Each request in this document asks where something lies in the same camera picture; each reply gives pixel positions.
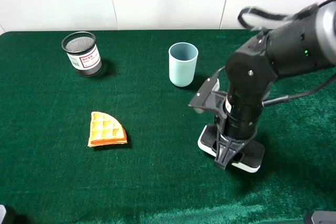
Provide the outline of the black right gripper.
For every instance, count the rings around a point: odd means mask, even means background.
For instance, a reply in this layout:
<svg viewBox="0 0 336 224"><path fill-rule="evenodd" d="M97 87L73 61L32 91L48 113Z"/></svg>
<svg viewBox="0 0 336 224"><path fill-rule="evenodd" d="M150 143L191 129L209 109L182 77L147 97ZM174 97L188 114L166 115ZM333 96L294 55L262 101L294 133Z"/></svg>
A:
<svg viewBox="0 0 336 224"><path fill-rule="evenodd" d="M219 128L220 133L217 134L216 140L214 162L217 167L226 169L229 162L252 162L252 140L244 140L253 138L257 132L257 123L262 113L262 94L255 90L240 90L235 87L228 89L223 105L227 118Z"/></svg>

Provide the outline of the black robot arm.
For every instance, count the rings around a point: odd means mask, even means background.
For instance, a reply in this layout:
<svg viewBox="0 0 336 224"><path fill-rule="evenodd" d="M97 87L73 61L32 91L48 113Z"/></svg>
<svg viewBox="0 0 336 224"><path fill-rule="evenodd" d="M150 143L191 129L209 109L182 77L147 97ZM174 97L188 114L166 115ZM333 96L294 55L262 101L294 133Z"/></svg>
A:
<svg viewBox="0 0 336 224"><path fill-rule="evenodd" d="M259 28L226 63L230 82L222 106L226 120L217 125L215 157L221 168L254 138L265 107L314 94L311 90L267 99L276 81L335 66L335 0L310 5L294 15L249 11L287 24L274 30Z"/></svg>

